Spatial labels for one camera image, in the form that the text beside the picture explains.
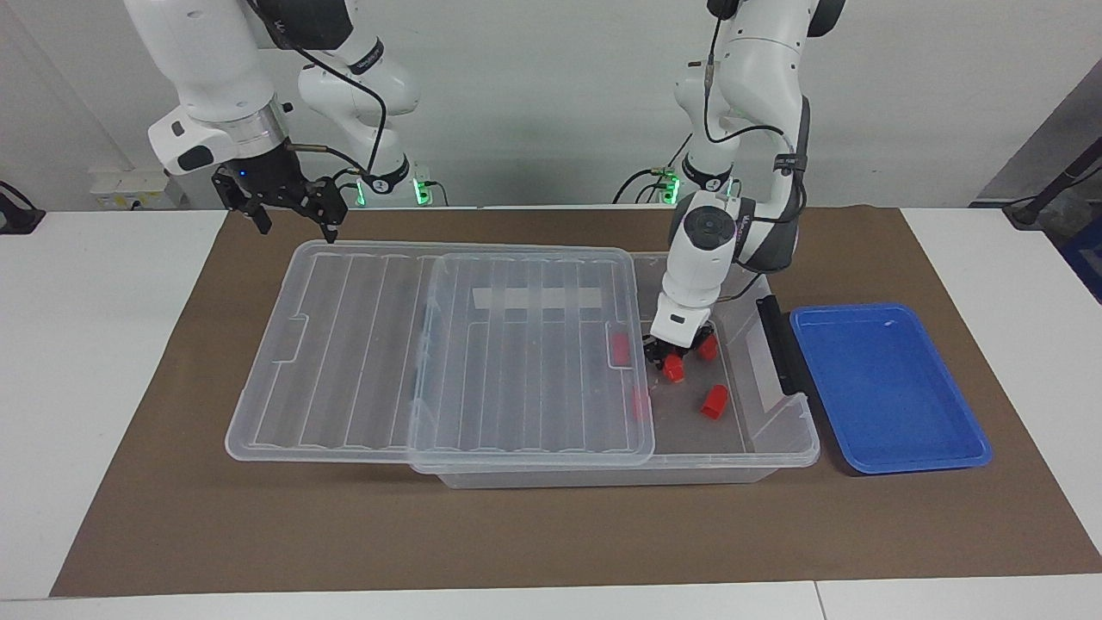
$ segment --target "black cable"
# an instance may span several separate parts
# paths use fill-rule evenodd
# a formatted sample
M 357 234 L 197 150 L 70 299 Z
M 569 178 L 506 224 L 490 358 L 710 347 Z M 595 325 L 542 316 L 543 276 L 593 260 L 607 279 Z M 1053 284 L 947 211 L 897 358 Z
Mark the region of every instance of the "black cable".
M 757 282 L 758 278 L 760 278 L 760 276 L 761 276 L 761 273 L 754 273 L 754 276 L 750 278 L 750 281 L 745 286 L 743 286 L 743 290 L 736 292 L 735 294 L 728 294 L 728 295 L 725 295 L 725 296 L 721 296 L 721 297 L 716 298 L 715 302 L 716 303 L 723 303 L 724 301 L 734 301 L 734 300 L 738 298 L 739 296 L 746 294 L 750 290 L 750 286 L 753 286 L 754 283 Z
M 789 224 L 796 221 L 797 218 L 803 213 L 803 209 L 808 207 L 808 189 L 803 186 L 803 180 L 799 176 L 792 178 L 792 191 L 796 192 L 797 199 L 799 200 L 799 206 L 796 207 L 796 211 L 788 217 L 754 217 L 754 221 L 764 221 L 766 224 Z
M 376 93 L 375 90 L 371 90 L 370 88 L 368 88 L 367 86 L 364 86 L 359 81 L 356 81 L 355 79 L 346 76 L 344 73 L 341 73 L 339 70 L 333 68 L 332 66 L 323 63 L 316 56 L 314 56 L 313 54 L 311 54 L 310 52 L 307 52 L 306 50 L 304 50 L 301 45 L 299 45 L 294 41 L 291 41 L 285 34 L 283 34 L 283 31 L 280 30 L 280 26 L 278 24 L 276 24 L 260 9 L 260 7 L 257 4 L 257 0 L 246 0 L 246 1 L 248 2 L 249 8 L 252 9 L 252 12 L 257 14 L 257 18 L 259 18 L 260 21 L 262 21 L 264 23 L 264 25 L 268 26 L 269 32 L 271 32 L 273 36 L 280 39 L 281 43 L 283 43 L 285 46 L 290 47 L 291 50 L 294 50 L 295 52 L 298 52 L 298 54 L 300 56 L 302 56 L 302 57 L 306 58 L 307 61 L 314 63 L 315 65 L 322 67 L 323 69 L 325 69 L 326 72 L 328 72 L 331 75 L 333 75 L 334 77 L 336 77 L 337 79 L 339 79 L 339 80 L 348 84 L 349 86 L 352 86 L 354 88 L 357 88 L 357 89 L 366 93 L 367 95 L 369 95 L 371 98 L 374 98 L 379 104 L 379 127 L 375 131 L 375 142 L 371 143 L 371 156 L 367 160 L 367 167 L 363 167 L 363 166 L 356 165 L 355 163 L 353 164 L 353 165 L 356 165 L 357 167 L 360 167 L 364 171 L 364 175 L 370 176 L 371 170 L 375 167 L 375 157 L 379 153 L 379 144 L 382 141 L 382 130 L 387 126 L 387 102 L 383 101 L 382 97 L 380 97 L 379 94 Z
M 1088 172 L 1087 174 L 1083 174 L 1079 178 L 1076 178 L 1076 181 L 1073 183 L 1069 183 L 1068 186 L 1065 187 L 1063 189 L 1070 189 L 1071 187 L 1074 187 L 1076 185 L 1078 185 L 1078 184 L 1087 181 L 1091 176 L 1094 176 L 1095 174 L 1098 174 L 1100 170 L 1102 170 L 1102 164 L 1095 166 L 1094 170 L 1091 170 L 1090 172 Z M 1006 207 L 1006 206 L 1014 206 L 1015 204 L 1034 199 L 1035 197 L 1037 197 L 1040 194 L 1034 194 L 1031 196 L 1025 196 L 1025 197 L 1022 197 L 1022 198 L 1013 199 L 1013 200 L 1011 200 L 1008 203 L 1003 204 L 1003 206 L 1004 207 Z
M 18 197 L 19 199 L 23 200 L 23 203 L 26 204 L 26 206 L 30 206 L 32 209 L 34 209 L 34 210 L 39 209 L 36 206 L 34 206 L 34 203 L 31 202 L 31 199 L 29 197 L 26 197 L 25 195 L 23 195 L 23 192 L 21 192 L 21 191 L 17 189 L 15 187 L 11 186 L 10 183 L 8 183 L 6 181 L 0 181 L 0 187 L 3 187 L 6 189 L 8 189 L 8 193 L 10 193 L 11 195 L 13 195 L 13 196 Z
M 673 153 L 673 156 L 670 157 L 670 161 L 668 161 L 666 163 L 666 167 L 672 167 L 673 166 L 673 162 L 678 160 L 678 155 L 680 155 L 681 151 L 685 150 L 685 146 L 689 145 L 689 140 L 692 140 L 692 133 L 689 133 L 688 135 L 685 135 L 684 141 L 682 141 L 681 145 L 678 146 L 678 152 Z M 655 188 L 653 187 L 650 189 L 650 195 L 647 196 L 647 202 L 650 202 L 652 199 L 655 199 Z
M 779 267 L 777 269 L 756 269 L 756 268 L 750 267 L 749 264 L 746 264 L 745 262 L 741 262 L 738 260 L 732 260 L 731 263 L 732 264 L 736 264 L 738 267 L 742 267 L 743 269 L 746 269 L 747 271 L 749 271 L 752 273 L 757 273 L 759 275 L 768 275 L 770 273 L 779 273 L 779 272 L 784 271 L 785 269 L 788 269 L 787 264 L 784 265 L 784 267 Z
M 640 176 L 646 176 L 647 174 L 653 174 L 653 172 L 648 167 L 646 170 L 640 170 L 640 171 L 636 172 L 635 174 L 628 176 L 627 181 L 624 181 L 624 184 L 620 185 L 619 189 L 617 189 L 616 196 L 613 198 L 613 204 L 616 204 L 616 203 L 619 202 L 619 197 L 622 195 L 624 195 L 624 191 L 627 189 L 628 185 L 630 185 L 631 183 L 634 183 L 636 178 L 638 178 Z
M 299 151 L 299 152 L 331 154 L 333 156 L 336 156 L 336 157 L 345 160 L 346 163 L 348 163 L 349 165 L 352 165 L 356 170 L 366 170 L 363 165 L 360 165 L 360 163 L 358 161 L 354 160 L 347 153 L 338 151 L 338 150 L 336 150 L 333 146 L 329 146 L 327 144 L 316 144 L 316 145 L 315 144 L 295 144 L 294 142 L 292 142 L 292 143 L 288 144 L 288 148 L 291 149 L 292 151 Z M 342 170 L 341 172 L 337 172 L 336 176 L 334 176 L 333 180 L 336 181 L 337 178 L 341 177 L 342 174 L 355 174 L 355 172 L 350 172 L 348 170 Z
M 425 187 L 440 187 L 440 193 L 444 194 L 444 206 L 452 206 L 452 203 L 447 202 L 447 187 L 444 186 L 440 181 L 425 181 Z
M 707 138 L 709 142 L 713 144 L 720 144 L 726 142 L 727 140 L 734 140 L 735 138 L 742 135 L 743 133 L 748 133 L 750 131 L 773 131 L 778 135 L 784 135 L 785 132 L 773 124 L 752 124 L 749 127 L 744 127 L 734 133 L 724 135 L 723 138 L 715 139 L 712 137 L 712 129 L 707 123 L 707 101 L 712 98 L 712 79 L 710 77 L 713 67 L 715 66 L 715 42 L 720 37 L 720 26 L 723 24 L 722 19 L 715 20 L 715 31 L 712 32 L 712 44 L 707 48 L 707 64 L 704 65 L 704 137 Z
M 1078 185 L 1078 184 L 1082 183 L 1083 181 L 1087 181 L 1087 180 L 1088 180 L 1088 178 L 1090 178 L 1091 176 L 1094 176 L 1095 174 L 1098 174 L 1098 173 L 1099 173 L 1099 170 L 1102 170 L 1102 164 L 1100 164 L 1100 165 L 1099 165 L 1098 167 L 1095 167 L 1094 170 L 1091 170 L 1091 171 L 1090 171 L 1090 172 L 1088 172 L 1087 174 L 1083 174 L 1083 175 L 1082 175 L 1082 176 L 1080 176 L 1079 178 L 1076 178 L 1076 182 L 1074 182 L 1074 183 L 1070 183 L 1070 184 L 1069 184 L 1069 185 L 1068 185 L 1067 187 L 1065 187 L 1065 189 L 1070 189 L 1071 187 L 1074 187 L 1076 185 Z
M 363 168 L 357 165 L 356 170 L 363 170 Z M 353 170 L 352 167 L 345 167 L 341 172 L 337 172 L 336 174 L 333 175 L 333 182 L 335 183 L 339 181 L 341 177 L 344 176 L 345 174 L 356 174 L 356 170 Z
M 665 186 L 666 183 L 651 183 L 649 185 L 644 186 L 641 189 L 639 189 L 639 193 L 635 196 L 636 204 L 639 204 L 639 200 L 642 199 L 642 192 L 650 189 L 650 196 L 647 197 L 647 202 L 649 203 L 651 198 L 655 196 L 655 192 Z

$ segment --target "black cable clip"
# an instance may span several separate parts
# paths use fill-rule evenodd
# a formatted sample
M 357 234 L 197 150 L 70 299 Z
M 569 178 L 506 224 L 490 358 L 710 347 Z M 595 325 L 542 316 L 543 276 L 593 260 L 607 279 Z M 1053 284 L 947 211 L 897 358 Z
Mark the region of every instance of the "black cable clip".
M 808 155 L 800 153 L 781 153 L 773 160 L 773 168 L 780 170 L 785 176 L 808 168 Z

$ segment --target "blue tray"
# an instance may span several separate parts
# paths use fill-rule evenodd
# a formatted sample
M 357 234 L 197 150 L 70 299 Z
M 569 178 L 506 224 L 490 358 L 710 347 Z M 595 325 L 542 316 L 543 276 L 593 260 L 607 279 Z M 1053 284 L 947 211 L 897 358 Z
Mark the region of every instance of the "blue tray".
M 987 438 L 912 309 L 800 307 L 791 324 L 854 469 L 896 474 L 991 461 Z

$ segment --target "power outlet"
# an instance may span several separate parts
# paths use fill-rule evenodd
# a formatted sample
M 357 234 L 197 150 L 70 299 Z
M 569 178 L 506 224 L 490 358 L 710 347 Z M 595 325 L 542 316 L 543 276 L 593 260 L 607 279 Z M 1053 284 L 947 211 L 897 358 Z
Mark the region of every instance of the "power outlet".
M 172 209 L 187 206 L 187 195 L 160 170 L 99 171 L 90 193 L 106 209 Z

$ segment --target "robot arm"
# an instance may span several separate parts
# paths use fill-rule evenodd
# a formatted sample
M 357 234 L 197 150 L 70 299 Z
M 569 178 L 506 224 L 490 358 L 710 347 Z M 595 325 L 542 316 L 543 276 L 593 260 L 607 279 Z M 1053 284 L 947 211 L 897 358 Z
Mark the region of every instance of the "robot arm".
M 420 93 L 363 24 L 359 0 L 246 2 L 126 0 L 145 47 L 180 97 L 180 106 L 150 127 L 150 142 L 173 174 L 219 164 L 212 181 L 226 208 L 241 210 L 261 232 L 271 227 L 264 207 L 281 206 L 317 221 L 332 241 L 347 205 L 333 177 L 303 176 L 283 121 L 289 108 L 279 105 L 260 68 L 245 11 L 262 15 L 281 47 L 320 51 L 348 78 L 307 66 L 300 89 L 311 107 L 345 130 L 357 160 L 371 162 L 357 172 L 378 193 L 389 193 L 409 163 L 393 130 L 385 127 L 383 107 L 349 81 L 369 85 L 392 115 L 411 111 Z M 382 134 L 376 149 L 377 131 Z
M 829 32 L 844 0 L 710 0 L 720 20 L 716 54 L 690 65 L 674 91 L 693 124 L 682 162 L 685 176 L 701 189 L 674 210 L 670 254 L 651 336 L 689 348 L 711 317 L 712 305 L 732 263 L 758 273 L 791 262 L 797 217 L 807 203 L 803 170 L 810 106 L 798 72 L 809 35 Z M 777 150 L 773 184 L 764 202 L 719 193 L 730 178 L 738 149 L 734 117 L 770 128 Z M 716 248 L 700 242 L 693 214 L 717 209 L 716 225 L 733 233 Z M 724 257 L 731 258 L 719 267 Z

